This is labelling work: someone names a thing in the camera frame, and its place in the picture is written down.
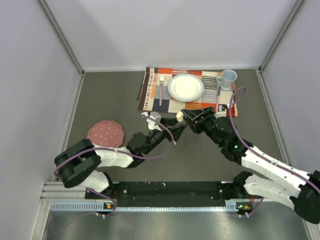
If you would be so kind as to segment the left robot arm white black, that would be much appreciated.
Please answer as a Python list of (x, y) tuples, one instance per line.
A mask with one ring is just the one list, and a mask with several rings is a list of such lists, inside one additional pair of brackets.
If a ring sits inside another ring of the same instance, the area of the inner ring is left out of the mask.
[(98, 168), (119, 167), (132, 169), (148, 160), (148, 154), (163, 140), (176, 145), (187, 127), (175, 118), (161, 118), (143, 114), (149, 124), (149, 133), (136, 132), (126, 146), (122, 127), (115, 121), (103, 120), (96, 123), (80, 140), (55, 159), (54, 174), (65, 188), (82, 186), (97, 192), (102, 198), (109, 198), (114, 191), (112, 180)]

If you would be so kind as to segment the beige square ring object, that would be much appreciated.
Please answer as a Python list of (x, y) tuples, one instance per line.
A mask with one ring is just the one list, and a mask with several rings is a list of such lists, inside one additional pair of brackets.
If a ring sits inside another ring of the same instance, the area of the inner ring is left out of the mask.
[(179, 123), (182, 123), (184, 120), (185, 120), (186, 116), (185, 114), (182, 112), (182, 111), (179, 111), (177, 114), (176, 114), (176, 120), (179, 122)]

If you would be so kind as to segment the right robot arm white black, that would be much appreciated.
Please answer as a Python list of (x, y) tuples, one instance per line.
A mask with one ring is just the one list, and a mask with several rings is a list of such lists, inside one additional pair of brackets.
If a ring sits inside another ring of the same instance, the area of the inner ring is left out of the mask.
[(233, 185), (239, 198), (256, 195), (281, 203), (312, 224), (320, 222), (320, 172), (299, 170), (273, 158), (252, 143), (239, 137), (234, 122), (227, 116), (217, 116), (212, 107), (183, 109), (177, 113), (196, 133), (205, 133), (226, 159), (263, 177), (247, 174)]

